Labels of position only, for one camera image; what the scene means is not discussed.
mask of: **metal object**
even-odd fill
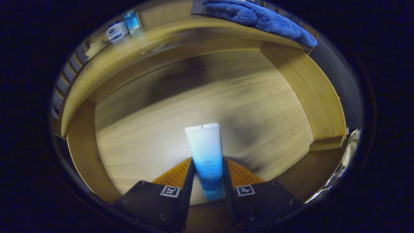
[[[264,226],[272,226],[302,207],[292,193],[279,182],[271,180],[259,184],[244,185],[233,190],[227,162],[223,160],[224,190],[231,213],[230,220],[238,231],[264,232]]]
[[[141,180],[113,207],[156,229],[180,232],[187,221],[194,173],[194,162],[191,161],[182,189]]]
[[[307,204],[308,202],[312,201],[314,198],[319,196],[324,191],[329,190],[334,185],[334,183],[338,180],[338,178],[340,178],[344,174],[355,152],[353,151],[353,152],[347,153],[347,149],[351,148],[350,146],[354,147],[352,148],[353,150],[356,149],[356,145],[358,144],[358,141],[359,141],[359,135],[360,135],[360,131],[358,130],[358,128],[351,133],[348,139],[347,148],[345,150],[345,153],[341,159],[341,163],[339,164],[338,168],[335,170],[332,176],[328,179],[328,181],[326,181],[325,185],[322,188],[320,188],[313,196],[311,196],[304,204]]]

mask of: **wooden floor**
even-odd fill
[[[190,58],[145,74],[96,105],[96,142],[121,194],[191,157],[188,126],[220,123],[223,155],[270,180],[313,142],[306,113],[258,51]],[[190,204],[206,202],[197,178]]]

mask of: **screw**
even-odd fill
[[[165,216],[163,214],[160,214],[158,219],[161,220],[161,221],[165,221]]]

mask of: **wooden edge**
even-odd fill
[[[78,75],[73,76],[72,81],[70,81],[70,80],[67,78],[67,76],[65,75],[65,72],[64,72],[64,71],[61,73],[63,77],[66,77],[66,78],[67,78],[67,80],[69,80],[69,86],[67,87],[67,90],[66,90],[67,95],[65,95],[65,96],[64,96],[64,98],[63,98],[63,100],[62,100],[62,103],[60,104],[60,111],[59,111],[59,127],[60,127],[60,130],[59,130],[59,131],[60,131],[60,135],[61,135],[62,137],[66,137],[66,136],[65,136],[65,135],[66,135],[66,130],[65,130],[65,131],[62,131],[62,118],[63,118],[63,110],[64,110],[64,107],[65,107],[65,103],[66,103],[67,97],[69,96],[69,92],[70,92],[70,90],[72,89],[72,86],[73,86],[73,84],[75,83],[76,79],[78,78],[79,73],[80,73],[80,72],[82,72],[82,70],[85,68],[85,65],[86,65],[86,64],[88,64],[88,63],[89,63],[89,62],[87,61],[87,62],[84,64],[84,66],[82,66],[82,67],[79,69],[79,71],[78,71]]]
[[[66,76],[66,74],[65,74],[65,72],[63,71],[62,73],[60,73],[60,77],[59,78],[61,78],[68,86],[69,86],[69,83],[70,83],[70,80],[69,80],[69,78]]]
[[[115,201],[121,194],[101,162],[95,137],[95,104],[84,101],[67,128],[70,156],[86,185],[104,201]]]
[[[79,58],[79,56],[78,56],[78,54],[77,54],[76,51],[73,53],[72,56],[73,56],[73,59],[75,60],[76,64],[78,64],[79,67],[82,67],[83,64],[80,61],[80,58]]]
[[[331,178],[341,163],[345,149],[346,143],[341,148],[309,151],[275,179],[296,198],[305,202]]]
[[[139,61],[140,57],[144,56],[142,52],[146,52],[151,48],[160,46],[159,43],[165,44],[166,38],[169,42],[175,40],[185,41],[183,37],[188,33],[191,36],[194,34],[200,34],[205,32],[205,35],[217,34],[221,38],[228,38],[232,36],[234,39],[250,39],[259,41],[270,41],[272,43],[279,43],[289,47],[295,47],[297,49],[308,51],[309,47],[300,45],[299,43],[292,41],[288,38],[284,38],[271,33],[263,32],[255,28],[239,25],[234,22],[229,22],[222,19],[215,18],[198,18],[191,20],[179,21],[171,24],[165,24],[159,27],[155,27],[145,32],[144,36],[140,38],[127,37],[122,44],[119,44],[116,48],[110,46],[108,49],[102,51],[97,57],[95,57],[89,65],[86,65],[86,69],[80,73],[89,85],[93,85],[92,90],[88,90],[82,93],[72,93],[72,89],[68,94],[68,103],[63,105],[62,116],[62,133],[66,131],[70,118],[76,111],[77,106],[84,101],[91,92],[98,87],[94,84],[96,79],[100,82],[108,80],[115,75],[118,70],[122,70],[128,66]],[[78,83],[79,88],[84,88],[84,83]]]
[[[310,144],[309,150],[332,150],[336,148],[341,148],[341,143],[342,136],[315,140],[312,144]]]
[[[346,137],[345,116],[331,82],[303,51],[264,42],[260,52],[283,74],[308,116],[315,140]]]
[[[314,48],[314,47],[311,47],[311,48],[310,48],[310,50],[309,50],[306,54],[308,54],[308,55],[309,55],[309,54],[312,52],[313,48]]]
[[[67,67],[69,68],[70,72],[73,73],[73,75],[76,75],[76,69],[73,66],[73,64],[70,61],[70,59],[67,60]]]
[[[65,138],[64,136],[62,136],[62,134],[60,133],[60,120],[54,118],[53,116],[50,116],[51,118],[51,127],[52,127],[52,132],[54,134],[56,134],[57,136],[61,137],[61,138]]]
[[[64,98],[65,93],[62,91],[62,89],[59,86],[55,86],[55,92],[60,98]]]
[[[158,53],[118,72],[113,77],[100,84],[89,96],[88,100],[99,102],[105,96],[122,85],[149,73],[153,70],[185,59],[229,51],[259,51],[261,41],[213,40],[205,43],[188,43],[173,49]]]

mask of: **blue container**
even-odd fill
[[[140,24],[138,22],[137,13],[135,11],[132,11],[124,16],[125,24],[128,28],[128,30],[134,31],[140,28]]]

